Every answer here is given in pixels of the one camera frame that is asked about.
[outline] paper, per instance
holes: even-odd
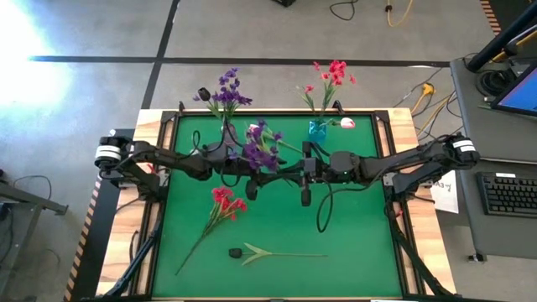
[[[459,213],[459,203],[456,199],[455,171],[445,174],[442,179],[435,182],[430,188],[430,193],[435,200],[435,208],[441,211]]]

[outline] concrete floor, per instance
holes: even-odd
[[[384,2],[362,0],[351,22],[331,16],[336,1],[297,0],[282,8],[269,0],[182,0],[167,56],[228,58],[343,58],[349,60],[451,60],[479,51],[492,37],[479,1],[417,0],[404,25],[390,29]],[[96,168],[97,140],[112,128],[133,128],[151,64],[26,62],[25,55],[155,56],[171,0],[7,0],[0,4],[3,70],[0,82],[0,167],[10,179],[45,174],[53,198],[70,205],[67,216],[39,219],[27,259],[9,293],[59,301],[79,240]],[[394,4],[399,18],[406,2]],[[348,13],[348,8],[338,8]],[[151,108],[198,107],[191,96],[216,85],[226,65],[163,65]],[[315,84],[309,66],[238,66],[245,94],[256,107],[303,107],[296,85]],[[350,67],[358,80],[337,98],[346,107],[392,107],[435,69]],[[431,82],[434,100],[452,91],[443,70]],[[411,106],[420,92],[402,106]],[[453,110],[458,112],[456,102]],[[427,114],[416,118],[421,125]],[[451,133],[460,119],[442,112],[432,131]],[[38,185],[23,187],[36,194]],[[467,297],[535,301],[537,262],[490,257],[484,265],[464,261],[472,253],[467,226],[440,216],[458,292]],[[61,258],[43,253],[55,250]]]

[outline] computer monitor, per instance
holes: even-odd
[[[500,94],[491,108],[537,117],[537,62]]]

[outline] green mat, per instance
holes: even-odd
[[[331,127],[325,149],[351,150],[376,156],[370,117],[350,116],[354,129]],[[307,116],[264,117],[284,141],[300,148],[307,140]],[[235,116],[233,124],[244,141],[246,125],[256,117]],[[201,132],[202,143],[220,140],[220,122],[214,117],[182,117],[176,151],[187,154],[191,134]],[[294,164],[301,155],[280,148],[281,157]],[[235,181],[227,176],[228,183]],[[233,188],[246,200],[247,178]],[[401,295],[388,220],[383,214],[384,196],[378,182],[363,192],[335,195],[330,225],[324,233],[315,227],[315,214],[326,185],[312,185],[312,204],[300,205],[300,189],[284,181],[273,182],[248,201],[248,211],[236,221],[225,221],[196,249],[175,276],[200,236],[212,207],[211,190],[222,185],[220,175],[208,181],[193,180],[174,171],[170,181],[164,229],[155,275],[154,297],[397,297]],[[333,185],[333,189],[349,185]],[[246,257],[227,255],[244,242],[274,253],[319,253],[326,258],[266,257],[242,266]]]

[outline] keyboard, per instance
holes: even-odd
[[[488,215],[537,218],[537,175],[476,173]]]

